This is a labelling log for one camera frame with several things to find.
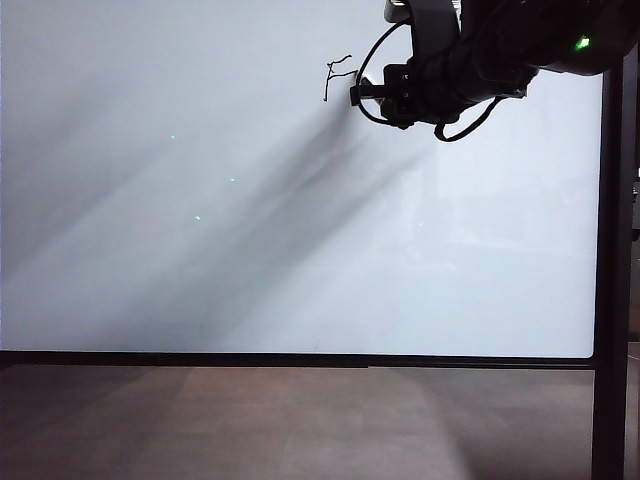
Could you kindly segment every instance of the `black frame post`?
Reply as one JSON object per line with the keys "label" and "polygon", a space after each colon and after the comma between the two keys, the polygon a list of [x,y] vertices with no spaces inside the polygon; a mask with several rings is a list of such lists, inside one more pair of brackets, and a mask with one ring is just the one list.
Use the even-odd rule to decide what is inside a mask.
{"label": "black frame post", "polygon": [[605,75],[592,480],[624,480],[637,47]]}

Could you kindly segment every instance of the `black cable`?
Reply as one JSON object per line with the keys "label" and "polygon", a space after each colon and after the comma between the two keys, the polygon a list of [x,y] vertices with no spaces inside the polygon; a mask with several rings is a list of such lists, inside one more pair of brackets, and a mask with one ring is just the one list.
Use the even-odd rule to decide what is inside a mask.
{"label": "black cable", "polygon": [[371,61],[371,57],[373,57],[373,55],[376,53],[378,48],[380,48],[380,45],[382,45],[382,43],[389,37],[389,35],[391,35],[393,32],[395,32],[401,26],[407,25],[407,23],[408,22],[396,23],[393,27],[391,27],[389,30],[387,30],[384,33],[384,35],[382,35],[378,39],[378,41],[375,43],[375,45],[373,46],[373,48],[371,49],[371,51],[367,55],[367,58],[365,58],[364,63],[362,64],[362,67],[360,67],[360,71],[358,72],[358,75],[356,76],[356,86],[358,87],[358,108],[360,108],[360,111],[369,120],[371,120],[372,122],[375,122],[375,123],[379,123],[381,125],[393,125],[393,124],[388,120],[384,120],[382,118],[374,117],[373,115],[371,115],[369,113],[369,111],[366,108],[364,108],[364,105],[362,105],[362,98],[360,97],[360,82],[362,82],[362,76],[364,75],[365,68],[367,68],[367,65],[369,65],[369,62]]}
{"label": "black cable", "polygon": [[436,138],[442,142],[449,142],[449,143],[456,142],[458,140],[463,139],[464,137],[469,135],[471,132],[473,132],[476,128],[478,128],[480,125],[482,125],[487,120],[487,118],[489,118],[489,115],[491,115],[491,112],[493,112],[493,109],[496,108],[502,100],[504,100],[503,97],[494,98],[493,102],[491,102],[491,104],[486,108],[484,113],[480,115],[475,122],[473,122],[463,131],[461,131],[457,135],[454,135],[453,137],[445,137],[444,135],[445,124],[439,123],[438,125],[436,125],[436,130],[434,132],[436,135]]}

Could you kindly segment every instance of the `white screen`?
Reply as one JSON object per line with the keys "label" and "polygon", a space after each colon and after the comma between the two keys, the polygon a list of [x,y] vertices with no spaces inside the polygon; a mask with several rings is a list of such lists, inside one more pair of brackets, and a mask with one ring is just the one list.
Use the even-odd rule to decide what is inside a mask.
{"label": "white screen", "polygon": [[589,357],[601,77],[375,125],[383,7],[4,0],[2,348]]}

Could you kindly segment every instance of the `green led light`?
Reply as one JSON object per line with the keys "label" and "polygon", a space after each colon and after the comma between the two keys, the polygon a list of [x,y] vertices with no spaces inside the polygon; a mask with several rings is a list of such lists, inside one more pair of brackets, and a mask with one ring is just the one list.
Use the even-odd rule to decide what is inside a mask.
{"label": "green led light", "polygon": [[585,48],[588,48],[590,46],[591,46],[591,39],[583,35],[582,37],[580,37],[580,40],[578,40],[578,43],[576,43],[576,52],[579,52],[580,50],[584,50]]}

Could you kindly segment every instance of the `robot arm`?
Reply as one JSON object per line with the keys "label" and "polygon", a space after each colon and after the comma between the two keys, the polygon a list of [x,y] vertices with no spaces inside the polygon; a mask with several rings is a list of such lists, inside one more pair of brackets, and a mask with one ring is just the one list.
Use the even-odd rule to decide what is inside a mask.
{"label": "robot arm", "polygon": [[[395,24],[387,34],[410,25],[413,56],[387,65],[384,85],[371,85],[362,73],[379,41],[351,90],[352,104],[378,123],[437,125],[436,136],[453,141],[486,120],[499,101],[526,96],[540,69],[596,75],[611,68],[638,41],[640,2],[463,0],[460,29],[450,0],[387,0],[385,18]],[[362,106],[371,98],[383,118]],[[444,136],[444,125],[491,98],[478,122],[461,135]]]}

